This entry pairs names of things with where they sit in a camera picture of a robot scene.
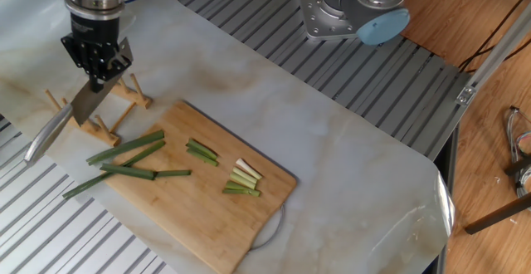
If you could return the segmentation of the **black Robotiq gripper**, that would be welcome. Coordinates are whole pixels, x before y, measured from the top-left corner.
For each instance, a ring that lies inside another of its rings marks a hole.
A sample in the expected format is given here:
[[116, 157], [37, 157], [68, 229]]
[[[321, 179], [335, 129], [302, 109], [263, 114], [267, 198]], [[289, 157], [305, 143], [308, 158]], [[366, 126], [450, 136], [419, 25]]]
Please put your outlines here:
[[71, 33], [61, 43], [78, 68], [99, 80], [104, 88], [112, 85], [132, 65], [134, 58], [128, 43], [118, 43], [119, 19], [96, 21], [71, 14]]

